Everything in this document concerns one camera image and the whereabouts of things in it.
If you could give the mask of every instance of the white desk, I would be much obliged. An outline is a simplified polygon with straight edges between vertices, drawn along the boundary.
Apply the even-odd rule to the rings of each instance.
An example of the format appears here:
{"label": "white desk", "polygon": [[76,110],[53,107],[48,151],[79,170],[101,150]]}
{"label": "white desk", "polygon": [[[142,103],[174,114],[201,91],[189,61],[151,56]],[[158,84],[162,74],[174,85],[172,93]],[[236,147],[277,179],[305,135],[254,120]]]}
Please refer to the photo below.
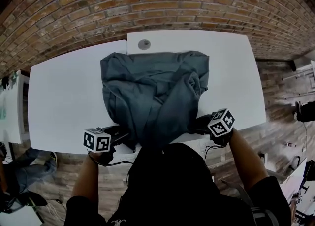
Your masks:
{"label": "white desk", "polygon": [[[99,61],[112,52],[142,52],[138,42],[144,38],[152,46],[143,53],[194,50],[210,56],[209,89],[200,99],[199,116],[228,107],[238,129],[266,121],[258,69],[246,36],[171,30],[131,33],[127,37],[128,42],[80,49],[31,68],[28,103],[33,148],[86,154],[83,130],[113,124],[103,102]],[[190,143],[202,137],[186,134],[176,141]],[[192,142],[191,146],[200,151],[197,143]]]}
{"label": "white desk", "polygon": [[61,153],[86,154],[83,131],[113,125],[102,94],[100,60],[126,54],[125,40],[87,47],[31,68],[29,128],[31,146]]}
{"label": "white desk", "polygon": [[294,170],[285,181],[280,184],[281,190],[288,202],[291,202],[292,196],[299,192],[301,183],[304,179],[304,171],[307,158]]}
{"label": "white desk", "polygon": [[[138,47],[146,39],[147,50]],[[199,51],[209,56],[208,90],[201,95],[198,117],[229,108],[235,128],[245,129],[266,122],[265,103],[257,64],[248,38],[244,35],[199,31],[161,30],[127,35],[127,53]],[[183,134],[175,142],[204,138]]]}
{"label": "white desk", "polygon": [[33,208],[25,206],[12,214],[0,213],[0,225],[41,226],[43,223]]}
{"label": "white desk", "polygon": [[6,109],[6,117],[0,119],[0,142],[22,144],[29,139],[25,133],[23,122],[23,85],[29,83],[29,78],[17,72],[16,83],[8,86],[0,93],[0,106]]}

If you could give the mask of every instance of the wooden floor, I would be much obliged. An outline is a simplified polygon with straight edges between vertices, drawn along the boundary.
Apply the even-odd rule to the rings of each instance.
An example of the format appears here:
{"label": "wooden floor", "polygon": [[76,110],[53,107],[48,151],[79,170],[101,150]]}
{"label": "wooden floor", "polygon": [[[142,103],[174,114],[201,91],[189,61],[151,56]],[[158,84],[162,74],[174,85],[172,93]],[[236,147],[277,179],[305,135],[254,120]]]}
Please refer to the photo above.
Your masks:
{"label": "wooden floor", "polygon": [[[292,117],[292,105],[296,100],[308,102],[314,100],[310,97],[294,98],[290,101],[285,97],[293,96],[298,92],[310,89],[314,79],[305,77],[282,81],[283,76],[291,75],[291,69],[287,63],[257,62],[261,83],[263,86],[267,122],[241,131],[246,140],[257,151],[269,154],[268,168],[283,173],[286,166],[295,155],[309,159],[314,155],[315,122],[305,123],[307,128],[307,151],[302,154],[302,147],[306,145],[306,131],[302,123]],[[297,147],[286,147],[285,143],[291,142]],[[21,146],[14,145],[14,152],[18,156],[29,143]],[[84,156],[75,154],[58,154],[59,168],[54,176],[43,182],[34,184],[30,190],[41,194],[46,199],[60,199],[64,205],[71,196],[71,191],[78,177],[80,165]],[[233,163],[229,147],[209,151],[206,161],[215,183],[223,194],[234,192],[221,183],[221,179],[239,182],[239,178]],[[109,219],[117,208],[120,197],[126,190],[126,176],[129,165],[100,167],[99,177],[99,213]],[[65,212],[61,205],[50,201],[62,218]],[[39,214],[45,221],[44,225],[63,225],[63,222],[53,218],[47,207],[39,208]]]}

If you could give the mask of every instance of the person sitting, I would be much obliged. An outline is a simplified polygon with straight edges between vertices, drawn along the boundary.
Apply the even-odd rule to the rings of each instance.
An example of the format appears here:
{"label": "person sitting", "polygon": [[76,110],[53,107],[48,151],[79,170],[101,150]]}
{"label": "person sitting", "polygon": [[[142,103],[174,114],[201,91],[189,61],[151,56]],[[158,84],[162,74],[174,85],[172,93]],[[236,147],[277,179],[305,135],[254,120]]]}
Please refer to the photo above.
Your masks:
{"label": "person sitting", "polygon": [[11,209],[18,196],[26,192],[31,184],[57,170],[57,155],[51,152],[44,165],[31,165],[42,152],[31,147],[16,160],[3,164],[6,156],[3,143],[0,149],[0,212],[5,212]]}
{"label": "person sitting", "polygon": [[220,194],[204,159],[187,145],[175,143],[162,149],[141,148],[128,173],[128,188],[108,222],[98,214],[101,154],[90,153],[67,202],[64,225],[290,226],[290,207],[277,179],[268,177],[257,153],[235,129],[230,148],[254,207]]}

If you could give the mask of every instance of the black glove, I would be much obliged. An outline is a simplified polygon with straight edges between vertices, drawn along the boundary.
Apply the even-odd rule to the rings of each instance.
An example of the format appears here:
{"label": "black glove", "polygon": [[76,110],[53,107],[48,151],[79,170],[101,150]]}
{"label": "black glove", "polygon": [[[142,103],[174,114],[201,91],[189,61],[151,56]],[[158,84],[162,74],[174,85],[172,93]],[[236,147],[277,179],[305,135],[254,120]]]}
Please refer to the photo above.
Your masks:
{"label": "black glove", "polygon": [[216,145],[220,145],[222,147],[227,146],[228,142],[231,141],[231,138],[233,136],[233,131],[234,128],[232,129],[232,131],[226,135],[220,136],[220,137],[215,137],[213,134],[210,135],[210,140],[212,140]]}
{"label": "black glove", "polygon": [[109,152],[100,153],[100,156],[99,156],[99,154],[96,154],[96,155],[98,155],[97,159],[95,159],[95,157],[93,157],[94,153],[92,153],[92,152],[89,152],[89,156],[96,164],[107,166],[113,160],[114,152],[116,152],[116,150],[113,146],[111,146]]}

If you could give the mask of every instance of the black shirt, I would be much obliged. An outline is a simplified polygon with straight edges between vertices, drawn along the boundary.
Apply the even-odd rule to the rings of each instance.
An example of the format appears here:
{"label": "black shirt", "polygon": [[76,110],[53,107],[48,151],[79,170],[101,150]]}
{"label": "black shirt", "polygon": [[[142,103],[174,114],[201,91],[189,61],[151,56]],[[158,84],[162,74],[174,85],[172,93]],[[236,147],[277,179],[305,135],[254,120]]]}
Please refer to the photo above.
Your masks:
{"label": "black shirt", "polygon": [[[254,226],[251,208],[221,195],[203,159],[180,145],[168,145],[163,152],[141,149],[129,171],[129,187],[108,222],[87,198],[77,196],[67,203],[64,225]],[[280,226],[291,225],[290,208],[275,177],[256,183],[248,194],[256,207],[270,210]],[[263,219],[259,225],[267,223]]]}

